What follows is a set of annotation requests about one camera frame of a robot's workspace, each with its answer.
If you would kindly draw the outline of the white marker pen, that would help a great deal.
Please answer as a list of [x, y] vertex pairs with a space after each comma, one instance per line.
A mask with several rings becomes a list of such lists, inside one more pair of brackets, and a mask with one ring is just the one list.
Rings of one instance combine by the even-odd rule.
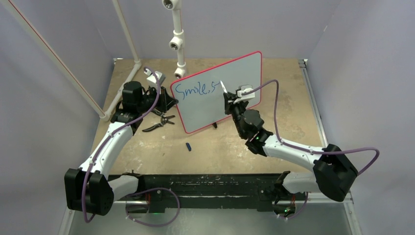
[[228, 92], [227, 92], [227, 89], [226, 89], [226, 87], [225, 87], [225, 85], [224, 85], [224, 83], [223, 83], [223, 81], [222, 81], [222, 80], [220, 80], [220, 84], [221, 84], [221, 87], [222, 87], [222, 89], [223, 89], [223, 93], [227, 94], [227, 93], [228, 93]]

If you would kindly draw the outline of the red framed whiteboard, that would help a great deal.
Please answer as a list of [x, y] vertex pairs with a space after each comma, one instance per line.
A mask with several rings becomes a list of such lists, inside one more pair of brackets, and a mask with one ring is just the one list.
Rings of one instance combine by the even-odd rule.
[[262, 53], [255, 51], [172, 82], [170, 90], [178, 100], [177, 109], [185, 133], [191, 134], [227, 118], [220, 80], [233, 94], [242, 85], [259, 87]]

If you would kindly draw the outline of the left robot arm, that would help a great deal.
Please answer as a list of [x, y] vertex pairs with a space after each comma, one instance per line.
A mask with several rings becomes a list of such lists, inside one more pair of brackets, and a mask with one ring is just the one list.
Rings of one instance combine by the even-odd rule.
[[146, 194], [136, 173], [124, 173], [110, 180], [110, 170], [126, 143], [134, 136], [143, 118], [150, 112], [164, 114], [177, 104], [166, 88], [145, 89], [140, 82], [123, 85], [122, 99], [115, 106], [105, 136], [90, 156], [64, 175], [67, 207], [88, 215], [106, 215], [113, 202], [129, 195], [140, 200]]

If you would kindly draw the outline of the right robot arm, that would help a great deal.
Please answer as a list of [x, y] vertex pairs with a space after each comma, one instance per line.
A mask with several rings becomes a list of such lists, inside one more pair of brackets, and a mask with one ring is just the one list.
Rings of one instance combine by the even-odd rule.
[[225, 114], [231, 115], [241, 139], [254, 153], [294, 163], [313, 173], [313, 183], [297, 191], [320, 191], [331, 200], [342, 202], [358, 176], [356, 167], [336, 145], [325, 148], [279, 140], [264, 129], [259, 111], [247, 109], [248, 103], [232, 93], [224, 93]]

